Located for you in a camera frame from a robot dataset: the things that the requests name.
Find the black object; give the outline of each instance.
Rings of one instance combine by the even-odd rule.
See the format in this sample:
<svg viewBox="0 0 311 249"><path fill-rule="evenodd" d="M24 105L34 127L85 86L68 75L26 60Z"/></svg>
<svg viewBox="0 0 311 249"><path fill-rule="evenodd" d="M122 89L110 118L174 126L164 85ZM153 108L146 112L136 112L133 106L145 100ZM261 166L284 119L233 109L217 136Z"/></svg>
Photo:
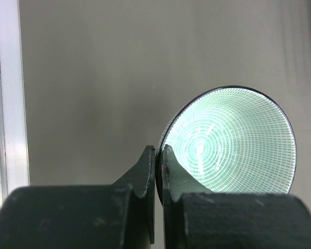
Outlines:
<svg viewBox="0 0 311 249"><path fill-rule="evenodd" d="M169 249L311 248L311 216L290 195L212 193L161 154ZM150 248L154 242L155 149L107 186L25 187L0 210L0 249Z"/></svg>
<svg viewBox="0 0 311 249"><path fill-rule="evenodd" d="M15 190L0 210L0 249L149 248L154 152L147 146L113 185Z"/></svg>

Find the dotted pattern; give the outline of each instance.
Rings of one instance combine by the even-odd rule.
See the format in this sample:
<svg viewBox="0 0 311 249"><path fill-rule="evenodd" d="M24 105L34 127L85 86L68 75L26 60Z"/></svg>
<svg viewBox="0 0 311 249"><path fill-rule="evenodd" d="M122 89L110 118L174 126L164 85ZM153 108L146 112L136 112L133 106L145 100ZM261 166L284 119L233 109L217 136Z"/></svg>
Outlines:
<svg viewBox="0 0 311 249"><path fill-rule="evenodd" d="M287 193L293 181L296 145L288 119L253 90L223 88L197 99L172 125L165 144L214 192Z"/></svg>

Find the black rim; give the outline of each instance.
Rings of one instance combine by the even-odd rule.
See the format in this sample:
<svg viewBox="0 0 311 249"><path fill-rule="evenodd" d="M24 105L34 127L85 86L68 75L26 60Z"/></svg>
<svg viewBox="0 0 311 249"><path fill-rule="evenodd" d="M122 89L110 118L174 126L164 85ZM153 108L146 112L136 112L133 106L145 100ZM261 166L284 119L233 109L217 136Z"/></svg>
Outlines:
<svg viewBox="0 0 311 249"><path fill-rule="evenodd" d="M253 91L253 92L256 92L256 93L259 93L261 95L263 95L264 97L266 97L267 99L269 99L270 101L272 101L278 108L279 110L282 112L282 114L284 115L284 117L286 118L286 121L288 122L288 125L290 127L290 130L291 130L291 133L293 135L293 138L294 138L294 144L295 144L295 167L294 167L294 174L293 174L293 178L291 180L291 183L290 183L290 186L289 186L289 189L287 191L287 193L289 193L289 191L291 190L291 187L292 187L292 184L294 182L294 178L295 178L295 175L296 175L296 165L297 165L297 146L296 146L296 138L295 138L295 134L294 134L294 130L292 128L292 125L286 115L286 113L284 112L284 110L282 110L282 108L269 96L267 96L265 93L262 93L254 88L250 88L250 87L244 87L244 86L236 86L236 85L229 85L229 86L223 86L223 87L216 87L216 88L213 88L211 90L208 90L206 92L203 92L202 94L198 95L197 97L195 97L194 99L192 99L188 104L186 104L177 114L176 116L173 118L172 122L170 123L170 125L168 126L165 134L164 134L164 137L160 143L160 146L158 148L158 151L157 151L157 155L155 157L155 182L156 182L156 186L157 186L157 190L158 190L158 196L159 196L159 199L161 201L161 204L162 204L162 176L161 176L161 158L162 158L162 148L164 146L164 141L166 140L167 138L167 135L169 133L169 131L171 130L173 124L175 123L175 121L178 119L178 117L193 103L195 102L197 99L201 98L202 96L206 95L206 94L209 94L210 92L213 92L213 91L216 91L216 90L219 90L219 89L227 89L227 88L241 88L241 89L247 89L247 90L250 90L250 91Z"/></svg>

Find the gray surface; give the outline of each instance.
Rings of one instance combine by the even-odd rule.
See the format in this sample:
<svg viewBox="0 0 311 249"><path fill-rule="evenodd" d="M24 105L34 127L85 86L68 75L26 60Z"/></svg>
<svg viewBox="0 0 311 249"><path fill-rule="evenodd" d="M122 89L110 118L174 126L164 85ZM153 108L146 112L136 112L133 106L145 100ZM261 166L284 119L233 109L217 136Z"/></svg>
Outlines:
<svg viewBox="0 0 311 249"><path fill-rule="evenodd" d="M184 104L243 85L292 122L311 210L311 1L21 0L31 182L109 184ZM156 204L155 246L163 248Z"/></svg>

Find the aluminum frame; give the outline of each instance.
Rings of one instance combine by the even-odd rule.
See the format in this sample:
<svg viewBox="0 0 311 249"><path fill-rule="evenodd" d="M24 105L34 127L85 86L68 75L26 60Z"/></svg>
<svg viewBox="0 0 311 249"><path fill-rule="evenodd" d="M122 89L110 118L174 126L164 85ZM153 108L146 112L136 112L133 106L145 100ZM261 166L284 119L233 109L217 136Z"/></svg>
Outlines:
<svg viewBox="0 0 311 249"><path fill-rule="evenodd" d="M29 184L19 2L0 0L0 206Z"/></svg>

